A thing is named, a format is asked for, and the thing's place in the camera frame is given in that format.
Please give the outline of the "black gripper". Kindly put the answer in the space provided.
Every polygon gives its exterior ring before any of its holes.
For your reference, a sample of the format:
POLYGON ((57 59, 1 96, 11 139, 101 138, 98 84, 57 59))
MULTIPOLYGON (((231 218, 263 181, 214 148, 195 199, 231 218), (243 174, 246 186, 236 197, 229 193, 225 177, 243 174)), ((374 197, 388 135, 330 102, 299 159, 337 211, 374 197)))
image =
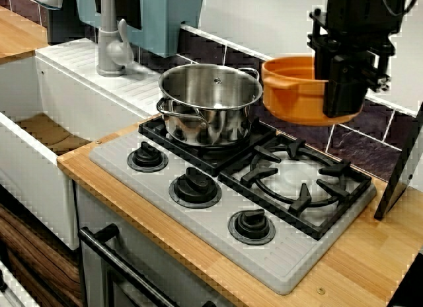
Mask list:
POLYGON ((395 47, 405 0, 327 0, 309 16, 309 47, 315 51, 315 79, 327 79, 323 113, 329 118, 358 114, 367 87, 390 82, 387 67, 395 47))

